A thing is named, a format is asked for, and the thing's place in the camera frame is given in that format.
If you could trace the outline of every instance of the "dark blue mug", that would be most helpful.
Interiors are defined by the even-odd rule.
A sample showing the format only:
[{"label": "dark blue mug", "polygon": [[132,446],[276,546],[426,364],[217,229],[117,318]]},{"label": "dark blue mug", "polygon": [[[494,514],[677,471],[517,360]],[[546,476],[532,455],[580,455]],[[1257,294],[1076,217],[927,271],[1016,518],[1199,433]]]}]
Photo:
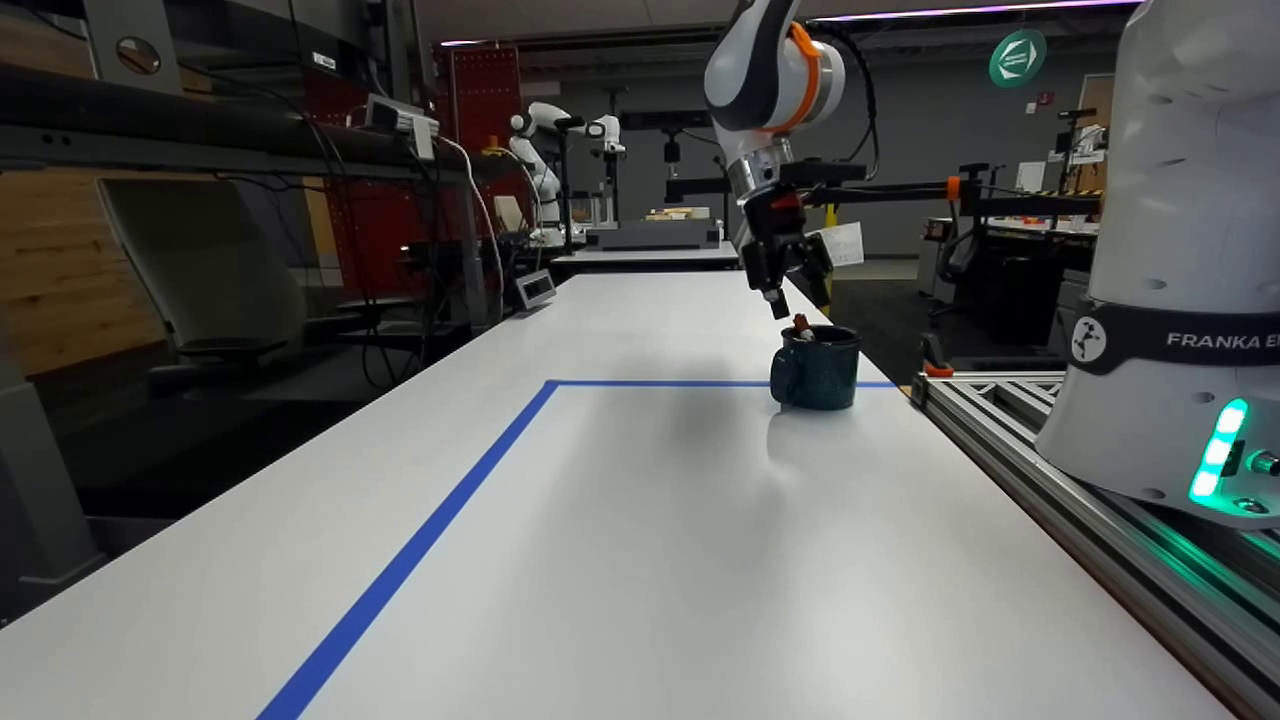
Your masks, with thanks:
[{"label": "dark blue mug", "polygon": [[785,408],[842,411],[852,404],[861,342],[852,330],[785,330],[770,390]]}]

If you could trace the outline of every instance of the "sign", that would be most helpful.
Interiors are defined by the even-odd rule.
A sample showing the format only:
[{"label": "sign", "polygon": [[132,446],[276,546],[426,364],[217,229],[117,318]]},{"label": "sign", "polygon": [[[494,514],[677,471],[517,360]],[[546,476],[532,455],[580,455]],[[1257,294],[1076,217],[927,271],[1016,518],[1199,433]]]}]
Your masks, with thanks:
[{"label": "sign", "polygon": [[1042,75],[1050,44],[1042,31],[1009,31],[987,56],[987,82],[997,87],[1025,87]]}]

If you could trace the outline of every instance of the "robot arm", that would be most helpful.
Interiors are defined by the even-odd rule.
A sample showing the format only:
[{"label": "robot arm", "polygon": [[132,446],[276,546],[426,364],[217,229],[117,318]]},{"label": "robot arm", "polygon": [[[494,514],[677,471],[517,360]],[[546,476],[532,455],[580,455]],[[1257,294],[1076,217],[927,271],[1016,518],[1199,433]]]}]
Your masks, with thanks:
[{"label": "robot arm", "polygon": [[566,211],[560,211],[560,175],[551,165],[535,152],[535,134],[574,134],[586,119],[556,104],[530,104],[523,117],[514,117],[514,142],[508,157],[523,168],[523,180],[532,189],[532,224],[539,244],[566,244]]},{"label": "robot arm", "polygon": [[560,224],[560,175],[547,168],[547,160],[532,149],[530,137],[514,137],[508,157],[520,165],[532,189],[532,221]]},{"label": "robot arm", "polygon": [[1042,455],[1121,497],[1280,530],[1280,18],[1148,0],[1118,70],[1093,310]]},{"label": "robot arm", "polygon": [[596,117],[596,119],[590,124],[590,137],[602,142],[602,157],[630,157],[625,119],[621,119],[621,117]]},{"label": "robot arm", "polygon": [[785,271],[806,240],[806,203],[780,189],[792,160],[790,137],[834,117],[845,99],[845,56],[797,26],[801,0],[751,0],[705,70],[705,97],[736,180],[750,238],[741,238],[750,284],[774,318],[790,318]]}]

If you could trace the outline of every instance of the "white table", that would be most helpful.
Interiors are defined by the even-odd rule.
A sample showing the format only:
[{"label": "white table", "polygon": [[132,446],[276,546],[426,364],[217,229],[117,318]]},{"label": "white table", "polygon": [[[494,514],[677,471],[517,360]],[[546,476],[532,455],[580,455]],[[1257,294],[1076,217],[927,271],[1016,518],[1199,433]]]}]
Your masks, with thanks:
[{"label": "white table", "polygon": [[569,269],[569,271],[593,271],[593,269],[732,269],[732,264],[736,264],[736,250],[732,244],[647,250],[647,252],[580,250],[574,257],[556,257],[556,269]]},{"label": "white table", "polygon": [[873,364],[776,411],[774,347],[743,275],[580,275],[14,625],[0,718],[1223,718]]}]

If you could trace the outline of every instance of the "blue tape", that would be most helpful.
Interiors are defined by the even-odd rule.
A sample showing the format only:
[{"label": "blue tape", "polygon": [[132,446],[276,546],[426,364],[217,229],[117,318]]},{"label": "blue tape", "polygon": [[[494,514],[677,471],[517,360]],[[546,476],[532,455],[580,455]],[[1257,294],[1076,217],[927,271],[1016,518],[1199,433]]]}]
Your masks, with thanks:
[{"label": "blue tape", "polygon": [[677,394],[732,394],[732,390],[770,390],[770,379],[556,379],[560,390],[614,390],[614,394],[625,394],[625,390],[639,390],[639,394],[658,394],[658,390],[677,390]]},{"label": "blue tape", "polygon": [[289,677],[289,685],[273,696],[259,720],[302,718],[327,677],[348,662],[374,619],[391,606],[415,566],[438,549],[449,525],[469,510],[488,471],[514,454],[535,411],[556,395],[556,385],[546,385],[523,411],[504,429],[504,437],[473,463],[473,471],[443,497],[443,503],[407,536],[407,546],[391,555],[391,566],[366,589],[366,596],[348,608],[344,619],[322,641],[322,649]]},{"label": "blue tape", "polygon": [[556,390],[677,390],[677,394],[732,394],[732,390],[770,390],[766,379],[547,379],[520,415],[488,446],[488,454],[469,468],[469,476],[439,499],[439,510],[407,536],[407,546],[387,560],[387,568],[361,591],[361,601],[335,619],[335,629],[315,646],[315,651],[289,677],[289,685],[267,702],[259,720],[291,720],[322,696],[333,672],[351,656],[361,636],[391,606],[405,579],[438,549],[449,525],[469,510],[486,489],[494,468],[517,448],[530,424],[547,408]]}]

